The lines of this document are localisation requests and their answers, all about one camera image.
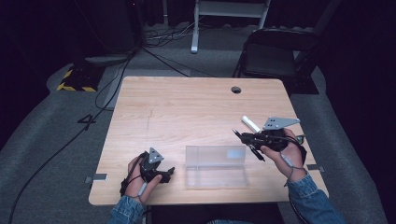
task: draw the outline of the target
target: hole in table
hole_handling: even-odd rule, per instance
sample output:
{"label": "hole in table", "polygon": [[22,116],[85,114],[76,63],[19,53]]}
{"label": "hole in table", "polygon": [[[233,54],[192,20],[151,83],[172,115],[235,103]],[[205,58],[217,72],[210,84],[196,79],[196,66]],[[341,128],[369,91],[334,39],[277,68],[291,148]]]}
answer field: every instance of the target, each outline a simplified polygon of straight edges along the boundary
{"label": "hole in table", "polygon": [[231,88],[231,91],[235,94],[238,94],[238,93],[241,93],[242,90],[241,90],[241,88],[235,86],[235,87]]}

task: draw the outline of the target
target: gray floor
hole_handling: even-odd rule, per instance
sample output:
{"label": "gray floor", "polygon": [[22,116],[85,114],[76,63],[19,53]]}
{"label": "gray floor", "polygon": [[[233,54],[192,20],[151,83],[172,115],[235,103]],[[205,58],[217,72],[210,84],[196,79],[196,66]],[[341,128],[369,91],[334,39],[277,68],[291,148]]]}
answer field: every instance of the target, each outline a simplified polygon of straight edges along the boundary
{"label": "gray floor", "polygon": [[[208,77],[194,69],[214,77],[231,77],[243,42],[255,28],[204,30],[197,54],[190,53],[190,35],[148,50],[187,65],[189,68],[167,61],[192,77]],[[104,86],[117,74],[119,65],[105,71],[99,85],[102,92],[56,91],[69,66],[49,78],[50,95],[26,117],[0,152],[0,223],[7,223],[12,204],[29,177],[80,132],[83,124],[77,121],[99,113],[95,102],[103,106],[107,95],[112,94]],[[125,76],[136,75],[136,70],[141,76],[152,76],[154,70],[174,74],[143,50],[128,64]],[[290,99],[317,163],[325,169],[322,175],[332,203],[347,223],[387,223],[375,183],[332,111],[319,69],[313,78],[319,95],[292,95]],[[112,112],[101,113],[88,131],[38,173],[19,199],[13,223],[106,223],[111,207],[90,205],[90,186],[84,180],[95,173],[111,116]],[[297,222],[288,203],[278,205],[286,223]]]}

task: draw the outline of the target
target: chair backrest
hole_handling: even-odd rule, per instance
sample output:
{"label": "chair backrest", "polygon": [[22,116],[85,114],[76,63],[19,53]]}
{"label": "chair backrest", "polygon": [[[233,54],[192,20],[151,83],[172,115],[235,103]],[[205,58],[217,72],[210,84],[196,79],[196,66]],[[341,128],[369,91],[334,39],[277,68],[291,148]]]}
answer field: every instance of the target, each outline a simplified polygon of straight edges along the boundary
{"label": "chair backrest", "polygon": [[262,45],[296,51],[309,51],[318,45],[317,34],[293,29],[263,28],[253,32],[246,45]]}

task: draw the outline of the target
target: chair leg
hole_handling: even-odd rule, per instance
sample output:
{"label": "chair leg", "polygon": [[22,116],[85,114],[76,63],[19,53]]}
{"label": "chair leg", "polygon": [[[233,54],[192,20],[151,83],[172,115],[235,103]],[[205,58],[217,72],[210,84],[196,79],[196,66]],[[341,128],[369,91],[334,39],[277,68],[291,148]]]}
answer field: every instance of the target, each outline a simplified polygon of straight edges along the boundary
{"label": "chair leg", "polygon": [[239,75],[239,62],[236,64],[236,67],[233,70],[233,77],[240,77],[240,75]]}

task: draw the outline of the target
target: black cable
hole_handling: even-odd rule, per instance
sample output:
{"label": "black cable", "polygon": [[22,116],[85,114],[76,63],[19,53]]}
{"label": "black cable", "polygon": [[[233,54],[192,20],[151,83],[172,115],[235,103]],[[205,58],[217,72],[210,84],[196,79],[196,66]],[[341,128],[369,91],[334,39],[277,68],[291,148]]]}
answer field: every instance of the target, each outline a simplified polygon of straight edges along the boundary
{"label": "black cable", "polygon": [[150,213],[151,211],[152,211],[152,209],[146,210],[146,211],[142,214],[142,217],[145,216],[147,213]]}
{"label": "black cable", "polygon": [[292,138],[292,137],[290,137],[290,136],[280,137],[280,136],[266,135],[265,138],[272,138],[272,139],[284,140],[284,141],[293,143],[293,144],[296,145],[298,148],[301,147],[300,143],[299,143],[296,139],[294,139],[294,138]]}
{"label": "black cable", "polygon": [[[176,27],[174,27],[173,28],[173,30],[174,31],[176,31],[176,30],[186,30],[187,28],[189,28],[190,27],[190,25],[189,26],[187,26],[187,27],[182,27],[182,28],[176,28]],[[169,30],[169,28],[162,28],[162,29],[156,29],[156,30],[146,30],[145,31],[145,33],[154,33],[155,35],[153,35],[152,37],[156,37],[156,36],[161,36],[161,35],[166,35],[166,32]]]}
{"label": "black cable", "polygon": [[308,221],[305,220],[305,218],[303,218],[303,216],[300,214],[300,212],[297,210],[296,206],[294,205],[293,200],[291,199],[291,196],[289,194],[289,202],[291,205],[291,208],[293,209],[295,215],[297,216],[297,218],[304,224],[308,224]]}
{"label": "black cable", "polygon": [[120,63],[125,63],[128,61],[130,55],[128,54],[125,58],[122,59],[117,59],[117,60],[109,60],[109,61],[105,61],[105,62],[94,62],[94,61],[89,61],[89,60],[85,60],[87,61],[87,63],[92,64],[93,66],[97,66],[97,67],[108,67],[108,66],[114,66]]}
{"label": "black cable", "polygon": [[146,38],[152,38],[154,36],[157,36],[158,32],[155,30],[147,30],[145,31],[145,34],[148,34],[148,36],[146,35]]}
{"label": "black cable", "polygon": [[111,79],[111,80],[99,91],[99,93],[96,95],[96,97],[95,97],[95,106],[96,106],[96,108],[103,109],[103,110],[105,110],[105,111],[114,111],[113,109],[106,109],[105,107],[99,106],[99,105],[97,104],[97,100],[98,100],[98,98],[99,98],[99,95],[103,92],[103,90],[105,90],[111,83],[113,83],[114,80],[117,79],[117,77],[119,76],[119,73],[120,73],[120,69],[121,69],[122,67],[123,67],[123,64],[119,67],[119,69],[117,70],[117,74],[113,77],[113,79]]}
{"label": "black cable", "polygon": [[163,47],[163,46],[167,45],[168,43],[170,43],[171,41],[179,40],[179,39],[186,37],[187,35],[191,35],[191,33],[190,33],[191,25],[187,26],[186,28],[180,28],[180,29],[178,29],[178,31],[177,31],[177,29],[174,29],[170,34],[167,34],[167,31],[169,31],[169,29],[167,29],[161,35],[157,35],[157,36],[153,36],[153,37],[146,37],[146,39],[148,39],[148,40],[150,40],[150,39],[153,40],[155,38],[158,38],[158,43],[157,44],[147,43],[145,47],[147,47],[147,48]]}
{"label": "black cable", "polygon": [[186,67],[186,68],[190,68],[191,70],[194,70],[194,71],[196,71],[196,72],[205,74],[205,75],[207,75],[207,76],[215,77],[215,76],[213,76],[213,75],[211,75],[211,74],[208,74],[208,73],[206,73],[206,72],[203,72],[203,71],[197,70],[197,69],[195,69],[195,68],[189,67],[189,66],[187,66],[187,65],[185,65],[185,64],[178,63],[178,62],[175,62],[175,61],[170,60],[170,59],[168,59],[168,58],[165,58],[165,57],[163,57],[163,56],[161,56],[161,55],[159,55],[159,54],[154,54],[154,55],[156,55],[156,56],[158,56],[158,57],[161,57],[161,58],[163,58],[163,59],[165,59],[165,60],[167,60],[167,61],[169,61],[169,62],[176,63],[176,64],[181,65],[181,66]]}
{"label": "black cable", "polygon": [[162,59],[160,59],[159,57],[157,57],[155,54],[151,53],[151,52],[148,51],[147,49],[145,49],[145,48],[143,48],[143,47],[142,47],[141,49],[144,50],[145,52],[147,52],[148,54],[150,54],[151,56],[153,56],[154,58],[156,58],[157,60],[159,60],[160,62],[166,64],[167,66],[169,66],[169,67],[172,68],[173,70],[177,71],[177,72],[180,73],[181,75],[183,75],[183,76],[185,76],[185,77],[190,77],[189,75],[184,74],[184,73],[178,71],[175,67],[173,67],[173,66],[170,65],[169,63],[164,62]]}
{"label": "black cable", "polygon": [[[134,168],[136,167],[136,165],[137,165],[137,163],[139,162],[139,160],[140,160],[141,158],[143,158],[144,156],[145,156],[145,153],[142,153],[142,154],[140,154],[140,155],[137,157],[136,161],[134,162],[134,165],[132,166],[131,170],[129,171],[128,175],[127,175],[126,178],[125,178],[127,181],[129,180],[129,178],[131,177],[132,173],[134,172]],[[136,178],[138,178],[139,176],[141,176],[141,175],[138,175],[138,176],[134,177],[132,180],[128,181],[128,185],[129,185],[132,181],[134,181]]]}
{"label": "black cable", "polygon": [[[122,70],[122,76],[123,76],[123,74],[124,74],[124,72],[125,72],[125,68],[126,68],[126,66],[128,65],[128,63],[126,63],[125,64],[125,66],[124,66],[124,68],[123,68],[123,70]],[[114,94],[111,96],[111,98],[110,98],[110,100],[106,103],[106,105],[104,106],[104,108],[106,108],[107,106],[108,106],[108,104],[111,102],[111,100],[114,98],[114,96],[116,95],[116,91],[114,92]],[[26,190],[26,188],[27,188],[27,186],[30,184],[30,182],[35,178],[35,176],[53,159],[53,158],[55,158],[59,153],[61,153],[65,148],[67,148],[74,140],[76,140],[84,131],[85,131],[85,129],[86,128],[88,128],[94,121],[95,121],[95,119],[97,118],[97,117],[99,117],[99,115],[100,114],[102,114],[102,112],[103,111],[105,111],[104,110],[104,108],[102,108],[94,117],[93,117],[93,119],[91,119],[90,121],[88,121],[88,123],[75,135],[75,136],[73,136],[63,147],[61,147],[58,151],[56,151],[51,157],[49,157],[49,159],[47,159],[36,171],[35,171],[35,173],[34,174],[32,174],[31,176],[30,176],[30,178],[28,179],[28,181],[26,181],[25,182],[25,184],[23,185],[23,187],[22,187],[22,189],[20,190],[20,192],[18,193],[18,196],[17,196],[17,198],[15,199],[15,201],[14,201],[14,204],[12,205],[12,208],[11,208],[11,213],[9,214],[9,218],[8,218],[8,224],[11,224],[12,223],[12,218],[13,218],[13,216],[14,216],[14,212],[15,212],[15,209],[16,209],[16,207],[17,207],[17,203],[18,203],[18,200],[20,199],[20,197],[22,196],[22,194],[23,194],[23,192]]]}

